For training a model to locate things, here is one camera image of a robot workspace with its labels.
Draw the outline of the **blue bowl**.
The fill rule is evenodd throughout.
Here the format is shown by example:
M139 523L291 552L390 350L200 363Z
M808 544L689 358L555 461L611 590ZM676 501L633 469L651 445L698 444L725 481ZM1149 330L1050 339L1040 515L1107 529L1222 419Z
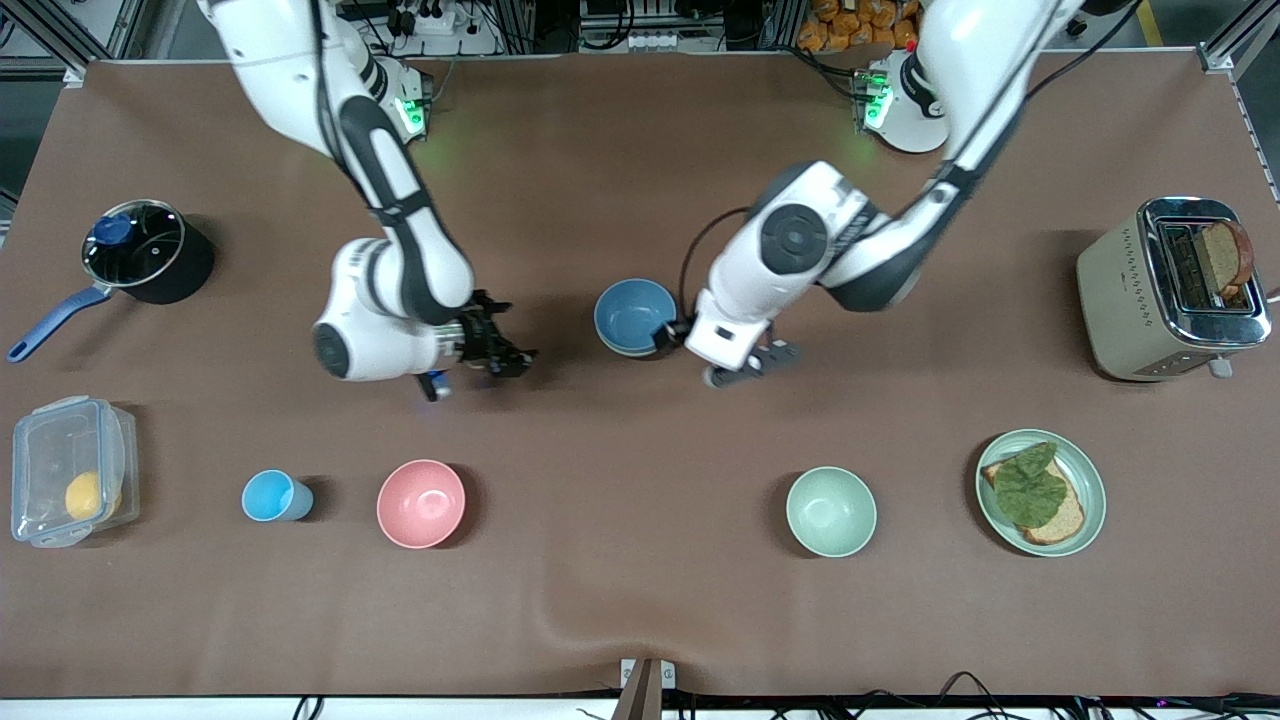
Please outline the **blue bowl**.
M673 295L663 286L646 278L627 278L604 290L593 309L593 324L646 325L677 318Z

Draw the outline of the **sage green bowl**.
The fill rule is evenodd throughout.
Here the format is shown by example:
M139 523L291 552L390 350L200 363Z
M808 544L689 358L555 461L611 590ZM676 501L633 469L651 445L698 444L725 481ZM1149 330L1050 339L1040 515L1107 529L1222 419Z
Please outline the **sage green bowl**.
M650 360L659 354L658 340L664 336L666 327L659 323L646 325L598 325L596 337L613 354L622 357Z

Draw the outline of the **pink bowl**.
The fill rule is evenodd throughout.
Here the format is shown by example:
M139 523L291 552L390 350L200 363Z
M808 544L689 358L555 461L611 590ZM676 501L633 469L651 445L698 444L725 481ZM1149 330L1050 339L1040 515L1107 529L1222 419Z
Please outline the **pink bowl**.
M444 543L465 515L465 486L457 471L429 459L397 468L383 483L376 502L384 537L407 550Z

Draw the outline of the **pale green bowl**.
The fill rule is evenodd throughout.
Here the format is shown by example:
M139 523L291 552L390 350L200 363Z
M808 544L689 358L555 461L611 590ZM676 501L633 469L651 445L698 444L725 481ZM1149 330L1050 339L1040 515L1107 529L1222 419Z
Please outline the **pale green bowl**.
M794 480L785 516L804 550L823 559L845 559L870 543L879 514L870 487L858 474L823 466Z

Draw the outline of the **light blue cup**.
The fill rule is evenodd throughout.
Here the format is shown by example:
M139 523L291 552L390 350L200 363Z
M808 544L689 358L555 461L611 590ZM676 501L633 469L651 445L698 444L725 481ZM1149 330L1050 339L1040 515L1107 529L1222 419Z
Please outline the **light blue cup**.
M241 493L241 509L253 521L296 521L312 507L312 491L278 469L255 474Z

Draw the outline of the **brown table cover mat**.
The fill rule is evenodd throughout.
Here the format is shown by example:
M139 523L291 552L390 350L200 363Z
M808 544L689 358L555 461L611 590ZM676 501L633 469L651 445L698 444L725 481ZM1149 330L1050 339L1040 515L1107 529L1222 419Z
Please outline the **brown table cover mat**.
M1028 106L914 291L887 313L810 290L800 360L726 389L686 354L608 351L609 284L675 286L690 240L786 167L835 164L897 210L934 158L891 152L782 56L461 61L413 149L499 319L517 380L344 383L310 342L347 241L375 234L325 158L269 129L225 64L100 64L60 92L0 249L0 696L594 691L621 659L707 694L1280 694L1280 338L1153 386L1096 373L1076 256L1148 199L1228 204L1280 284L1280 208L1231 81L1189 51L1103 53ZM115 293L23 363L9 348L90 286L105 211L170 204L215 247L177 304ZM140 515L64 548L12 536L13 434L87 396L134 416ZM1050 430L1107 511L1060 559L998 536L984 447ZM466 509L442 544L378 524L429 459ZM876 497L870 543L792 537L813 468ZM278 469L314 507L253 521Z

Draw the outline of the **bag of orange buns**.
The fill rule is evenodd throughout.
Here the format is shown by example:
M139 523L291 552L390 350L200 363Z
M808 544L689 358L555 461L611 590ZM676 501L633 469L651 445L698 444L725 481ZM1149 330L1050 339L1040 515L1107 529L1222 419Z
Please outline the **bag of orange buns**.
M924 14L922 0L810 0L796 45L810 53L868 44L913 50Z

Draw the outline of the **green lettuce leaf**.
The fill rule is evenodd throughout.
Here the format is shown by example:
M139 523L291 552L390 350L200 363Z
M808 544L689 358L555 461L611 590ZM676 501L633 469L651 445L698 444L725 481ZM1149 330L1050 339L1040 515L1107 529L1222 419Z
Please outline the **green lettuce leaf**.
M1018 527L1050 524L1068 497L1068 482L1053 471L1055 442L1042 442L987 469L1001 512Z

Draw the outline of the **yellow lemon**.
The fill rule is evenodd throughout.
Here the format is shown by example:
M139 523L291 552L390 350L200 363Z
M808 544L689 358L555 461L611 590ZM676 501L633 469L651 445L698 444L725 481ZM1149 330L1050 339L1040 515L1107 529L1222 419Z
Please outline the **yellow lemon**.
M65 488L64 505L73 521L96 518L104 507L101 480L97 471L82 471Z

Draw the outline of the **pale green plate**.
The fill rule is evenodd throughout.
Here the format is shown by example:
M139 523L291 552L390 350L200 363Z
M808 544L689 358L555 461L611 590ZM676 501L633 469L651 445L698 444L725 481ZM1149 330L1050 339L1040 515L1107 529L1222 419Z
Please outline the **pale green plate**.
M1036 546L1021 538L1012 524L997 510L995 493L980 475L980 470L991 464L1004 461L1027 447L1042 442L1055 442L1059 448L1056 459L1066 477L1075 486L1085 511L1085 525L1071 539L1060 544ZM1093 461L1071 441L1042 429L1018 429L1006 432L992 439L979 456L975 470L975 498L989 527L1012 547L1034 556L1060 559L1083 551L1098 537L1106 519L1107 501L1102 478Z

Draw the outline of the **brown bread slice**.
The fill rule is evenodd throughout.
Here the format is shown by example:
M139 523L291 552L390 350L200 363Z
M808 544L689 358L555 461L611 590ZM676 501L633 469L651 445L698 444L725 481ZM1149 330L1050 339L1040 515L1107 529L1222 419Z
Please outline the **brown bread slice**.
M992 468L996 464L997 462L991 464L980 470L980 475L983 477L987 486L992 489L993 493L995 491L988 482L987 469ZM1053 469L1053 471L1068 482L1068 497L1050 524L1041 528L1023 528L1015 525L1002 512L1002 515L1012 524L1015 530L1018 530L1021 534L1021 538L1036 546L1047 547L1051 544L1060 544L1075 537L1085 525L1085 511L1082 505L1082 501L1079 500L1076 488L1073 484L1073 482L1068 479L1057 459L1056 459L1056 468ZM995 497L995 505L997 510L1000 510L996 502L996 497Z

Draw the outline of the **beige chrome toaster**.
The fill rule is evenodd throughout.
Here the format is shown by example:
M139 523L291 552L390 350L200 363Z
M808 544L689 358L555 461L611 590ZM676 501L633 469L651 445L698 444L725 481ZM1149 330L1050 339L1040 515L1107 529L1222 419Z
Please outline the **beige chrome toaster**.
M1151 199L1082 252L1076 283L1100 370L1132 382L1170 380L1201 368L1229 378L1231 356L1272 334L1256 265L1230 304L1204 281L1196 236L1220 220L1240 223L1219 200Z

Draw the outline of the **clear plastic lidded container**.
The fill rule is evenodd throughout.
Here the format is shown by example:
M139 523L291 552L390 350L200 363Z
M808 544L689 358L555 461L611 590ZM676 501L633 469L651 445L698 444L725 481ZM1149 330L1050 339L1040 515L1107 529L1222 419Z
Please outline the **clear plastic lidded container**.
M105 400L73 396L22 418L13 434L12 536L36 548L64 548L140 515L136 420ZM68 484L97 471L104 507L73 521Z

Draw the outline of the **dark crust bread slice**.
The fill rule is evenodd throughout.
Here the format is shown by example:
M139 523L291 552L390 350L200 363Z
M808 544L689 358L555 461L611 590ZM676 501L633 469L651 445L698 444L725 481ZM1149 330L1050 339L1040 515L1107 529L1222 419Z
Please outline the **dark crust bread slice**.
M1224 302L1244 290L1254 274L1253 243L1239 222L1220 220L1204 225L1196 236L1202 274Z

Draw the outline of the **aluminium frame rail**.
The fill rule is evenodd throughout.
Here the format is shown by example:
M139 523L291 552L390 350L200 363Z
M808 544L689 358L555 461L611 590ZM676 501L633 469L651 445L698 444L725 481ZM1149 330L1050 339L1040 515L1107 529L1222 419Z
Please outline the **aluminium frame rail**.
M0 68L69 69L146 54L150 17L166 0L0 0Z
M1280 32L1280 6L1267 13L1244 12L1224 24L1197 53L1206 74L1243 77L1265 46Z

